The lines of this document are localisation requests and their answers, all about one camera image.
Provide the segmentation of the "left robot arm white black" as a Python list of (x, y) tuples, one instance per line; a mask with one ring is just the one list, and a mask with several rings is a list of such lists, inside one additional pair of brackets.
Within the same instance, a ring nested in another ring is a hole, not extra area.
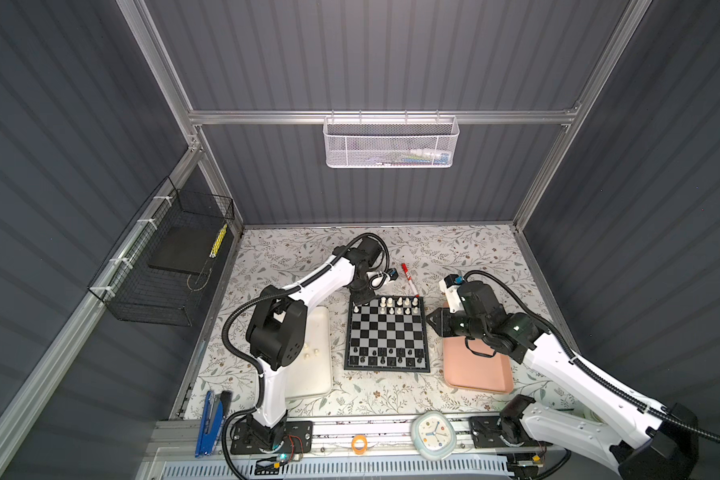
[(244, 474), (232, 459), (229, 441), (238, 421), (243, 420), (270, 451), (286, 438), (287, 374), (304, 347), (309, 310), (342, 288), (349, 290), (353, 302), (363, 304), (389, 282), (391, 270), (386, 242), (364, 232), (334, 248), (302, 279), (285, 287), (265, 287), (225, 319), (220, 333), (223, 346), (254, 367), (258, 381), (255, 405), (227, 416), (220, 430), (222, 454), (236, 478)]

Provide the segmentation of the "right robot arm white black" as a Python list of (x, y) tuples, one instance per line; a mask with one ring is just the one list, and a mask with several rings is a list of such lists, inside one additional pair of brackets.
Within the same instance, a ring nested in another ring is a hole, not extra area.
[(623, 479), (688, 479), (699, 442), (720, 445), (720, 435), (699, 427), (697, 416), (643, 395), (575, 352), (559, 329), (506, 287), (520, 310), (508, 313), (486, 271), (450, 274), (439, 283), (447, 304), (425, 318), (442, 338), (479, 340), (561, 386), (587, 406), (595, 421), (541, 406), (516, 395), (499, 413), (495, 432), (509, 446), (546, 442), (587, 457)]

